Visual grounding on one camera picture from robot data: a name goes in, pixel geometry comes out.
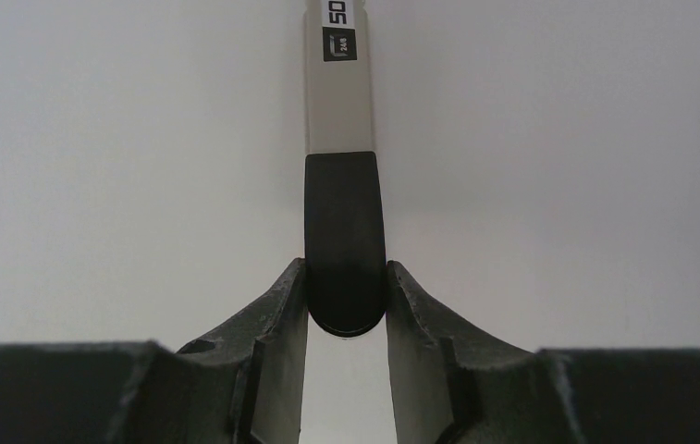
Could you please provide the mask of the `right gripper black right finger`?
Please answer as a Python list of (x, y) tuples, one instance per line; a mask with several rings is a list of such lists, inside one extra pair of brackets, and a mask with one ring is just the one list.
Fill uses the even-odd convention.
[(484, 332), (387, 266), (400, 443), (700, 443), (700, 349), (543, 349)]

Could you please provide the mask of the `silver black staple remover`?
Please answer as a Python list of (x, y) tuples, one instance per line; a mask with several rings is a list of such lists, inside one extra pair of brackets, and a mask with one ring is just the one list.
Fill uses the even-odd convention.
[(304, 26), (307, 305), (323, 330), (354, 338), (387, 306), (365, 3), (309, 1)]

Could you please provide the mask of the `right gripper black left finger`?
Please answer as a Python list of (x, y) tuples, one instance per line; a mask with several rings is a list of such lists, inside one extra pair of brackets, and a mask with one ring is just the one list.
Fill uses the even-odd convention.
[(0, 443), (295, 443), (305, 263), (218, 327), (154, 341), (0, 344)]

